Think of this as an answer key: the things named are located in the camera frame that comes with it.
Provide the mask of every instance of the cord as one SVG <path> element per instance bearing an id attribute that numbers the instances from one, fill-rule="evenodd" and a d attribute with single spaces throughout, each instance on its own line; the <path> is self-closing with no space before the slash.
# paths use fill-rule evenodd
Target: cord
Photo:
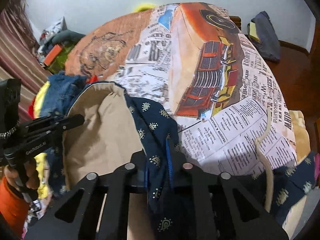
<path id="1" fill-rule="evenodd" d="M 259 161 L 263 164 L 263 166 L 266 170 L 266 175 L 267 175 L 266 201 L 264 203 L 264 208 L 267 212 L 270 212 L 270 209 L 271 209 L 271 202 L 272 202 L 272 196 L 273 196 L 273 179 L 274 178 L 273 178 L 273 171 L 272 171 L 270 162 L 263 155 L 263 153 L 260 151 L 260 144 L 263 141 L 263 139 L 270 132 L 270 127 L 271 127 L 271 110 L 268 107 L 267 108 L 267 127 L 266 127 L 266 130 L 262 136 L 260 136 L 254 140 L 254 144 L 256 146 L 257 156 L 259 158 Z"/>

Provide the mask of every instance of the orange sleeve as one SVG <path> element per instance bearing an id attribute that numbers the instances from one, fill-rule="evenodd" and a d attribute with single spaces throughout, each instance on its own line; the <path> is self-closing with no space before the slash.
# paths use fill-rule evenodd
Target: orange sleeve
<path id="1" fill-rule="evenodd" d="M 29 204 L 9 189 L 6 177 L 3 177 L 0 184 L 0 213 L 20 238 L 28 210 Z"/>

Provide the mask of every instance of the black handle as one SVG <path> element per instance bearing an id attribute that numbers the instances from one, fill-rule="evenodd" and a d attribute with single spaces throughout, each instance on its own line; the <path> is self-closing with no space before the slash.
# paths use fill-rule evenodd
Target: black handle
<path id="1" fill-rule="evenodd" d="M 27 188 L 26 183 L 29 180 L 27 176 L 26 169 L 24 165 L 17 165 L 15 169 L 18 172 L 19 177 L 15 179 L 16 184 L 19 187 L 20 192 L 22 193 L 24 200 L 28 203 L 31 203 L 38 199 L 38 192 L 37 190 Z"/>

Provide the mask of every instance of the white wall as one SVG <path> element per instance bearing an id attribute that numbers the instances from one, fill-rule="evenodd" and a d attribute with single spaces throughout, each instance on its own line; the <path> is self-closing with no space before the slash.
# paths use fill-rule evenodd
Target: white wall
<path id="1" fill-rule="evenodd" d="M 144 2 L 162 5 L 192 1 L 228 9 L 230 15 L 241 17 L 244 32 L 247 23 L 265 10 L 280 40 L 311 48 L 315 19 L 304 0 L 27 0 L 26 12 L 36 32 L 65 16 L 68 29 L 87 34 Z"/>

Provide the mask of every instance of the hand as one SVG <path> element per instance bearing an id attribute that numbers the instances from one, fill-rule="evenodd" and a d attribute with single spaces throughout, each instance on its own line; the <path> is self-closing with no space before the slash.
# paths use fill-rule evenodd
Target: hand
<path id="1" fill-rule="evenodd" d="M 36 160 L 32 158 L 24 166 L 26 169 L 26 174 L 29 177 L 26 186 L 31 189 L 38 189 L 40 180 L 38 177 L 38 171 L 36 170 Z M 6 176 L 8 183 L 19 191 L 19 187 L 15 182 L 15 178 L 18 177 L 18 172 L 14 168 L 11 168 L 7 165 L 4 168 L 4 175 Z"/>

